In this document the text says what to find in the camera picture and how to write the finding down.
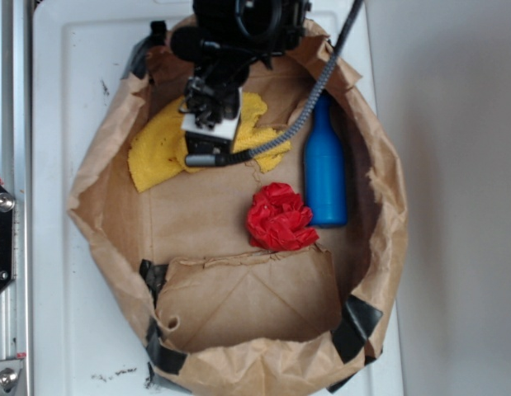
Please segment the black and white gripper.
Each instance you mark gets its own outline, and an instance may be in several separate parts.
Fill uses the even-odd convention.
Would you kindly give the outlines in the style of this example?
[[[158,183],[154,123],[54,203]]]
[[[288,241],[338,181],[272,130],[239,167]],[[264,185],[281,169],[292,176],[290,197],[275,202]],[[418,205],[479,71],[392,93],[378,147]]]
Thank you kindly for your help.
[[[182,130],[190,156],[230,154],[242,107],[242,87],[249,62],[206,61],[195,64],[184,88]]]

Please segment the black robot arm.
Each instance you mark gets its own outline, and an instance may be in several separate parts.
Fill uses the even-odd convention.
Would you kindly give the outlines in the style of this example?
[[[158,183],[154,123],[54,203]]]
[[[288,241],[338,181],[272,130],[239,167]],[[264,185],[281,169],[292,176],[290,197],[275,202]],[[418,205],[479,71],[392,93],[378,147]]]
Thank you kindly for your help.
[[[242,87],[257,62],[295,49],[305,34],[307,1],[195,1],[196,24],[178,27],[171,51],[192,63],[179,111],[189,167],[230,163],[241,119]]]

